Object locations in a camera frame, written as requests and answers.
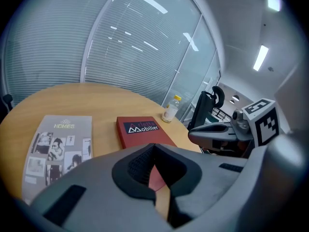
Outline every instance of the magazine cover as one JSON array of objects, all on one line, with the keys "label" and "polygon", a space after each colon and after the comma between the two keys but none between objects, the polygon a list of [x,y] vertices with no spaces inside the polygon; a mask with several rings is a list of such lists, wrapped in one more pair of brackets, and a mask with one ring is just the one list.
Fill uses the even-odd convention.
[{"label": "magazine cover", "polygon": [[23,172],[22,198],[31,201],[83,161],[92,158],[92,117],[46,115],[30,144]]}]

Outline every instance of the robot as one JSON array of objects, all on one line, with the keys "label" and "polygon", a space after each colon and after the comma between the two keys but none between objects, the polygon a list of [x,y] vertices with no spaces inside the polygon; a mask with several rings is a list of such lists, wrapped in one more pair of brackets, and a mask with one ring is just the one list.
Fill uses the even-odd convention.
[{"label": "robot", "polygon": [[279,135],[276,102],[268,99],[235,110],[231,122],[216,122],[191,129],[189,139],[212,153],[248,158],[255,147]]}]

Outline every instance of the bottle cap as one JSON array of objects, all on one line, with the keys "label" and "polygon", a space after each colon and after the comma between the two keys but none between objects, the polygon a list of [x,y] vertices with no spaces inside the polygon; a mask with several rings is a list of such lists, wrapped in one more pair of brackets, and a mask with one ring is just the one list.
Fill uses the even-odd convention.
[{"label": "bottle cap", "polygon": [[179,101],[182,100],[182,98],[181,98],[180,96],[178,96],[178,95],[175,95],[175,96],[174,96],[174,99],[177,99],[177,100],[179,100]]}]

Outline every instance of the horizontal blinds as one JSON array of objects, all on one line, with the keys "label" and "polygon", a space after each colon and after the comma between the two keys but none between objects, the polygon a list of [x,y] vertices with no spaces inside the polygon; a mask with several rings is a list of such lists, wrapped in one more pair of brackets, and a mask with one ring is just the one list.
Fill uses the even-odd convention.
[{"label": "horizontal blinds", "polygon": [[85,44],[106,0],[25,0],[5,49],[14,103],[57,84],[80,81]]},{"label": "horizontal blinds", "polygon": [[86,82],[123,87],[160,104],[200,13],[190,0],[112,0],[94,34]]},{"label": "horizontal blinds", "polygon": [[166,107],[174,95],[181,96],[180,108],[176,114],[178,119],[182,117],[197,93],[215,53],[215,44],[203,19],[200,20],[193,38],[188,40],[188,51],[163,103]]}]

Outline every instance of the round wooden table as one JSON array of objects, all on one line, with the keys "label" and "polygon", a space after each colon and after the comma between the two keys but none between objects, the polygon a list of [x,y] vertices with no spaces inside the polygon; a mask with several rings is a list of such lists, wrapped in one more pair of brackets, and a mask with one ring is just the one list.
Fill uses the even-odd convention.
[{"label": "round wooden table", "polygon": [[[164,108],[131,91],[103,84],[74,83],[43,89],[20,102],[0,124],[0,175],[11,195],[21,198],[22,174],[28,148],[45,115],[92,116],[94,157],[122,149],[118,116],[153,116],[177,147],[200,152],[177,120],[168,124]],[[169,189],[157,191],[156,209],[167,215]]]}]

